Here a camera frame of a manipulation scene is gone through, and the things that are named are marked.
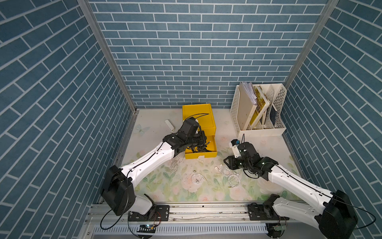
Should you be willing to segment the yellow drawer cabinet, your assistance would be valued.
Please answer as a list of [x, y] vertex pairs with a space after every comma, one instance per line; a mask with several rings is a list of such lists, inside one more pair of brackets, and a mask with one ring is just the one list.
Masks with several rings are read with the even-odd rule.
[[217, 146], [215, 142], [216, 123], [213, 116], [211, 104], [184, 105], [182, 106], [183, 120], [194, 118], [200, 125], [199, 131], [204, 131], [207, 137], [207, 149], [210, 152], [193, 153], [186, 149], [186, 159], [202, 159], [217, 157]]

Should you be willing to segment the black earphones coil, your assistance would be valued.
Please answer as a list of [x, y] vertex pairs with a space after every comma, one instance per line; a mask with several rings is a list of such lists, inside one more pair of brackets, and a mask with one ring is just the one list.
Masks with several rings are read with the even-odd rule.
[[207, 149], [208, 144], [209, 144], [209, 143], [205, 143], [205, 144], [197, 144], [197, 145], [191, 145], [191, 146], [189, 147], [189, 149], [190, 149], [193, 153], [210, 152], [210, 150]]

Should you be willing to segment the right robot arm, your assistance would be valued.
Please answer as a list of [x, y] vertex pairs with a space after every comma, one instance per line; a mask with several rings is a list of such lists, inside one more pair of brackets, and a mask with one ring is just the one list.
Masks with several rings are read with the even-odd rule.
[[224, 163], [230, 170], [241, 169], [247, 177], [275, 183], [303, 200], [297, 203], [271, 194], [261, 205], [248, 205], [250, 220], [294, 219], [318, 229], [327, 239], [348, 239], [360, 229], [357, 207], [345, 192], [331, 192], [302, 179], [277, 161], [261, 157], [249, 142], [234, 139], [229, 146], [233, 155]]

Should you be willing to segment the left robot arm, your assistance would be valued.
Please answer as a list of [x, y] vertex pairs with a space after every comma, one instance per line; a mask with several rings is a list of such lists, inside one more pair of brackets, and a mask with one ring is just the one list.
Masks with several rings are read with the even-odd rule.
[[149, 196], [135, 195], [137, 185], [153, 170], [178, 154], [207, 143], [207, 136], [194, 117], [183, 121], [180, 129], [165, 136], [161, 143], [138, 160], [117, 167], [113, 165], [104, 175], [100, 195], [115, 215], [126, 212], [151, 214], [155, 203]]

